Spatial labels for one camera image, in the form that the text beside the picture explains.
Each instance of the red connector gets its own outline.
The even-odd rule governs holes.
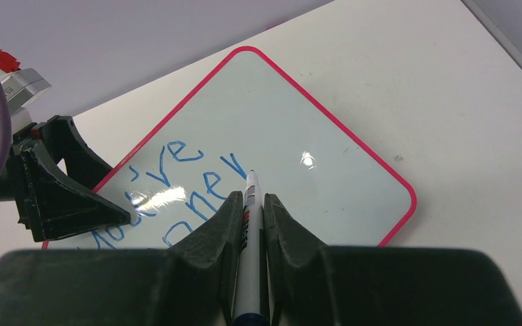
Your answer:
[[[18,62],[14,56],[3,50],[0,50],[0,69],[2,71],[5,71],[6,73],[12,73],[13,71],[19,70],[20,65],[21,62]]]

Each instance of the handwritten word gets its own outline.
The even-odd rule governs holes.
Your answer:
[[[142,211],[139,208],[139,205],[135,204],[133,202],[133,198],[131,198],[131,195],[128,192],[125,192],[125,198],[127,198],[129,200],[129,202],[131,203],[131,205],[135,209],[135,212],[137,212],[137,221],[134,222],[134,223],[133,223],[133,221],[129,222],[129,224],[131,224],[131,226],[137,226],[137,225],[139,225],[141,223],[141,215],[147,216],[147,217],[153,217],[153,216],[157,215],[157,213],[147,213],[146,211]]]
[[[139,173],[137,172],[137,170],[135,170],[131,165],[129,166],[129,170],[131,170],[131,172],[133,172],[135,174],[133,179],[131,179],[131,182],[137,180],[137,178],[139,177]]]
[[[171,141],[171,142],[168,142],[165,146],[162,146],[161,152],[159,153],[159,173],[158,173],[158,175],[148,172],[148,171],[145,172],[145,175],[161,182],[163,185],[165,185],[167,187],[171,186],[171,182],[169,181],[169,178],[167,177],[167,174],[165,173],[165,168],[164,168],[165,152],[166,152],[165,147],[168,149],[168,152],[170,153],[171,157],[176,162],[180,162],[183,164],[185,164],[187,162],[197,161],[197,160],[200,160],[205,157],[205,154],[201,150],[198,149],[197,150],[198,155],[192,156],[192,157],[181,158],[180,154],[187,147],[187,145],[183,141]],[[241,165],[239,164],[239,162],[237,162],[237,158],[235,157],[235,155],[233,153],[229,153],[229,158],[230,158],[230,160],[228,160],[224,156],[220,156],[220,160],[223,161],[223,163],[227,164],[227,166],[229,168],[231,168],[233,171],[235,171],[243,179],[246,179],[247,174],[245,173],[243,168],[241,168]],[[131,165],[128,166],[128,169],[133,173],[133,178],[130,180],[130,182],[132,183],[133,181],[136,181],[139,178],[140,174]],[[222,180],[222,177],[217,172],[213,172],[213,171],[204,172],[203,173],[203,183],[204,183],[204,188],[205,188],[206,194],[211,195],[214,198],[217,198],[219,200],[227,199],[227,197],[219,194],[218,191],[215,190],[215,187],[219,184],[219,182],[221,182],[221,180]],[[124,195],[125,195],[125,198],[133,206],[135,212],[137,213],[137,220],[131,221],[129,223],[131,226],[136,227],[136,226],[140,225],[141,222],[143,221],[143,217],[157,216],[157,213],[150,213],[150,212],[143,210],[139,206],[139,201],[133,200],[133,197],[131,196],[130,193],[124,192]],[[207,206],[207,208],[210,209],[211,212],[213,212],[213,214],[217,212],[218,208],[216,207],[216,205],[212,204],[205,196],[202,196],[198,191],[191,192],[191,195],[189,196],[189,200],[185,202],[185,206],[190,211],[192,211],[196,216],[201,218],[203,221],[207,221],[209,219],[208,216],[211,216],[212,214],[211,213],[206,214],[205,212],[202,212],[202,209],[198,209],[196,207],[197,200],[200,200],[205,206]],[[165,235],[162,237],[163,242],[168,247],[173,246],[173,243],[171,242],[171,240],[168,239],[171,232],[173,232],[173,230],[175,230],[177,228],[181,228],[181,227],[184,230],[186,230],[188,234],[193,232],[193,228],[191,227],[191,225],[189,224],[188,221],[179,221],[179,222],[173,224],[167,230],[167,232],[165,232]],[[114,229],[105,228],[103,233],[101,233],[100,230],[91,231],[91,234],[92,234],[92,237],[93,237],[95,243],[97,244],[98,249],[101,249],[102,247],[108,247],[110,249],[115,249],[116,247],[113,243],[111,243],[111,241],[120,242],[120,241],[124,240],[126,237],[125,232],[123,231],[123,229],[120,226],[118,226]]]
[[[200,195],[199,193],[197,193],[197,192],[191,193],[191,196],[189,197],[189,202],[185,202],[185,206],[187,206],[193,213],[197,214],[197,216],[202,218],[203,221],[207,221],[208,218],[195,208],[195,204],[193,203],[193,198],[195,198],[195,197],[201,199],[201,201],[204,202],[214,213],[217,212],[217,209],[213,205],[211,205],[211,203],[207,199],[205,199],[205,197]]]
[[[167,175],[165,174],[165,171],[163,171],[163,155],[165,154],[165,146],[161,149],[161,154],[159,154],[159,173],[161,174],[161,178],[157,177],[151,172],[145,172],[146,175],[149,177],[163,182],[167,187],[170,187],[171,184],[169,183],[169,180],[167,179]]]
[[[167,236],[169,236],[169,234],[171,233],[171,231],[173,231],[177,226],[179,225],[182,225],[184,226],[185,228],[187,228],[187,231],[189,231],[189,233],[193,232],[193,229],[189,226],[189,223],[185,222],[185,221],[180,221],[180,222],[177,222],[175,224],[173,224],[173,226],[171,226],[169,228],[169,231],[167,231],[167,233],[165,234],[165,236],[163,237],[163,242],[165,242],[165,244],[169,247],[172,247],[173,244],[171,243],[171,241],[167,240]]]
[[[173,151],[173,149],[171,148],[172,145],[179,145],[179,148],[177,148],[176,151]],[[197,160],[200,160],[201,158],[203,158],[203,156],[205,156],[203,154],[202,151],[200,150],[197,150],[197,153],[199,153],[198,156],[195,156],[194,158],[179,158],[177,156],[177,154],[183,150],[183,148],[185,148],[185,143],[182,142],[182,141],[171,141],[167,144],[167,149],[169,150],[169,153],[171,153],[171,155],[173,155],[173,158],[177,161],[177,162],[188,162],[188,161],[197,161]]]
[[[241,165],[237,162],[237,159],[235,158],[235,155],[233,153],[230,153],[229,156],[231,157],[231,160],[233,161],[233,164],[231,164],[226,158],[223,156],[220,157],[221,161],[225,162],[225,164],[229,165],[230,168],[233,169],[233,171],[237,172],[238,175],[241,175],[243,179],[247,179],[247,173],[241,168]]]
[[[209,183],[209,176],[213,176],[213,177],[217,178],[213,182],[213,184]],[[218,184],[219,181],[221,181],[221,177],[217,173],[215,173],[215,172],[205,172],[205,173],[203,173],[203,179],[205,180],[205,187],[207,187],[207,193],[208,194],[211,194],[211,195],[219,198],[220,200],[227,199],[227,197],[223,197],[223,196],[219,195],[218,193],[216,193],[215,190],[213,190],[213,187],[215,187],[215,185]]]

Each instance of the marker barrel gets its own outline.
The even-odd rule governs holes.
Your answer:
[[[243,237],[233,306],[233,325],[269,325],[267,255],[263,197],[254,171],[247,175],[243,203]]]

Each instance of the white table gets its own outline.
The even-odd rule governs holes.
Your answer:
[[[392,245],[483,251],[522,305],[522,71],[460,1],[337,0],[241,44],[412,183],[417,213]],[[116,164],[228,52],[83,113],[77,127]],[[162,111],[143,110],[150,96]],[[39,246],[17,218],[0,204],[0,255]]]

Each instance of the white connector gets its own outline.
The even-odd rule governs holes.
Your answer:
[[[23,105],[31,104],[45,93],[51,85],[33,68],[5,73],[0,69],[0,81],[5,91],[13,133],[33,120]]]

